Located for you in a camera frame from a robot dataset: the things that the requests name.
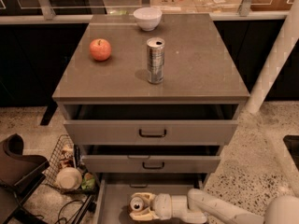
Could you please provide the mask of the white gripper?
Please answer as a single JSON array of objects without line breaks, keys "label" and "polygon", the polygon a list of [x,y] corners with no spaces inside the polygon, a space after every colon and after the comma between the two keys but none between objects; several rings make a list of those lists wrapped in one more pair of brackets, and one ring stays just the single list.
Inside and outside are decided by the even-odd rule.
[{"label": "white gripper", "polygon": [[152,211],[145,209],[141,212],[131,212],[130,218],[135,221],[167,220],[172,217],[172,201],[169,194],[155,195],[150,192],[136,192],[131,198],[139,197],[145,203],[151,203]]}]

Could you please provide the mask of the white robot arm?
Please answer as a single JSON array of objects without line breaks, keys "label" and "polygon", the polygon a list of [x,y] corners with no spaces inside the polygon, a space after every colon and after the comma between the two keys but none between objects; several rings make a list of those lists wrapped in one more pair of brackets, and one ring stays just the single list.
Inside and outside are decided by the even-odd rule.
[{"label": "white robot arm", "polygon": [[290,195],[274,199],[263,216],[218,199],[201,189],[190,189],[186,196],[137,192],[128,203],[135,221],[178,218],[189,224],[205,224],[212,215],[224,224],[299,224],[299,199]]}]

